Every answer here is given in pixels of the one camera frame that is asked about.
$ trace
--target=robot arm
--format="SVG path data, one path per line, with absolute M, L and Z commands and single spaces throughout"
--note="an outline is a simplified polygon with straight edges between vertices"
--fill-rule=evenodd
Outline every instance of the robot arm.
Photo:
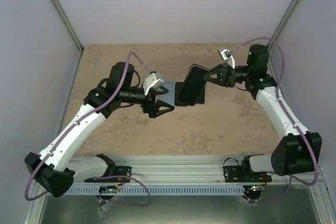
M 96 88 L 92 89 L 84 99 L 84 104 L 71 122 L 38 154 L 29 153 L 25 163 L 32 174 L 38 165 L 46 158 L 36 173 L 35 180 L 46 188 L 53 196 L 63 195 L 74 182 L 101 176 L 111 176 L 115 163 L 103 154 L 99 154 L 89 161 L 70 162 L 77 149 L 91 134 L 91 132 L 103 123 L 113 111 L 121 107 L 122 102 L 139 104 L 143 113 L 150 118 L 156 118 L 164 113 L 174 110 L 174 106 L 161 100 L 155 100 L 156 95 L 166 94 L 168 90 L 162 87 L 164 83 L 159 73 L 151 73 L 145 79 L 142 87 L 132 87 L 131 81 L 134 66 L 129 64 L 122 88 L 115 98 L 104 108 L 91 113 L 81 122 L 78 120 L 92 112 L 112 96 L 121 80 L 125 68 L 125 62 L 118 62 L 112 67 L 110 77 L 103 79 Z M 62 141 L 52 152 L 52 148 L 62 137 Z
M 310 153 L 297 130 L 299 127 L 308 139 L 313 149 L 316 160 L 319 159 L 322 138 L 318 133 L 311 133 L 296 118 L 279 90 L 277 96 L 277 83 L 272 76 L 267 74 L 269 53 L 263 45 L 250 47 L 246 66 L 235 66 L 230 51 L 218 51 L 223 60 L 228 64 L 220 64 L 205 75 L 205 81 L 223 87 L 234 87 L 235 83 L 245 82 L 246 90 L 250 92 L 266 111 L 280 139 L 280 143 L 271 155 L 247 156 L 242 162 L 247 174 L 254 172 L 275 172 L 280 176 L 314 171 Z

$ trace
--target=black smartphone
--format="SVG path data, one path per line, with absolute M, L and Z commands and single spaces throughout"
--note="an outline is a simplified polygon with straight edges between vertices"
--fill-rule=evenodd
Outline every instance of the black smartphone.
M 206 83 L 206 81 L 203 80 L 203 75 L 209 72 L 210 70 L 200 65 L 191 65 L 180 94 L 178 95 L 178 100 L 187 105 L 194 106 Z

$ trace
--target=gray wall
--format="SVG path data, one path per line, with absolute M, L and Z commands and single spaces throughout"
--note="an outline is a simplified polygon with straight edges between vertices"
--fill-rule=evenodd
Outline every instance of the gray wall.
M 0 0 L 0 222 L 21 223 L 24 158 L 56 135 L 79 52 L 49 0 Z
M 60 0 L 81 43 L 243 42 L 271 36 L 291 0 Z
M 320 164 L 336 206 L 336 0 L 302 0 L 278 41 L 286 56 L 283 90 L 297 117 L 323 138 Z M 281 67 L 274 51 L 273 63 Z

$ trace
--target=metal grate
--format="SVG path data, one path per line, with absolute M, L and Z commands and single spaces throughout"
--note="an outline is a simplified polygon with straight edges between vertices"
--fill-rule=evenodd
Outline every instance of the metal grate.
M 97 195 L 100 186 L 72 186 L 65 195 Z M 243 186 L 147 186 L 153 196 L 178 195 L 243 195 Z M 138 185 L 124 185 L 118 193 L 120 196 L 142 196 L 146 191 Z

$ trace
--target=brown table surface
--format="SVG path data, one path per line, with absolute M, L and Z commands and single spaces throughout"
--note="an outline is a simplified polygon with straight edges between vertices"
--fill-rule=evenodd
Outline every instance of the brown table surface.
M 88 92 L 109 76 L 111 67 L 135 51 L 166 81 L 183 81 L 194 63 L 212 68 L 220 63 L 217 49 L 239 44 L 88 45 L 75 80 L 65 123 L 75 116 Z M 235 53 L 245 65 L 248 46 Z M 148 73 L 133 57 L 142 80 Z M 78 149 L 76 155 L 245 155 L 271 153 L 279 142 L 263 108 L 249 92 L 206 85 L 205 104 L 176 107 L 156 119 L 139 105 L 118 109 Z

